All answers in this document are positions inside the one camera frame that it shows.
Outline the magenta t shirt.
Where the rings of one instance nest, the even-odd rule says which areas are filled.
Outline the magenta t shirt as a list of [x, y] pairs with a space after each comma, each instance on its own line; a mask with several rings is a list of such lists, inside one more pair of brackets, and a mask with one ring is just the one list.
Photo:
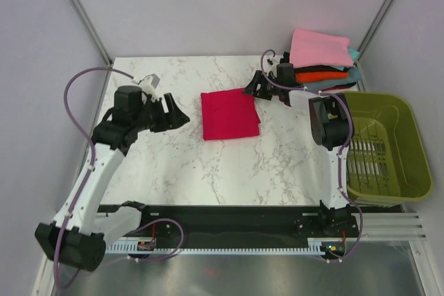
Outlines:
[[205, 141], [259, 136], [255, 99], [242, 88], [202, 93], [200, 100]]

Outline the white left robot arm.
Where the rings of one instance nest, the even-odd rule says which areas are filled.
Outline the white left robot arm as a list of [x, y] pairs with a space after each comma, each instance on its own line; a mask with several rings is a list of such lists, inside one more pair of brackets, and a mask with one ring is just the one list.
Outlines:
[[89, 138], [87, 160], [68, 198], [50, 223], [40, 223], [35, 238], [54, 265], [92, 272], [107, 248], [129, 233], [147, 235], [152, 219], [144, 204], [123, 203], [109, 218], [96, 215], [110, 180], [126, 158], [139, 133], [176, 130], [190, 121], [172, 94], [154, 99], [136, 85], [120, 86]]

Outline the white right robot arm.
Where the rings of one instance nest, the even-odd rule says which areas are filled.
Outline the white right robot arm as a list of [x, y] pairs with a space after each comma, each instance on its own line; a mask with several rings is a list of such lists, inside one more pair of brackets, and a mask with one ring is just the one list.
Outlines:
[[277, 96], [289, 107], [299, 101], [308, 107], [311, 136], [321, 149], [321, 170], [326, 177], [316, 193], [319, 210], [315, 225], [326, 236], [352, 227], [356, 220], [346, 187], [346, 162], [355, 127], [345, 94], [315, 92], [297, 85], [291, 63], [275, 63], [269, 72], [257, 70], [243, 93], [268, 101]]

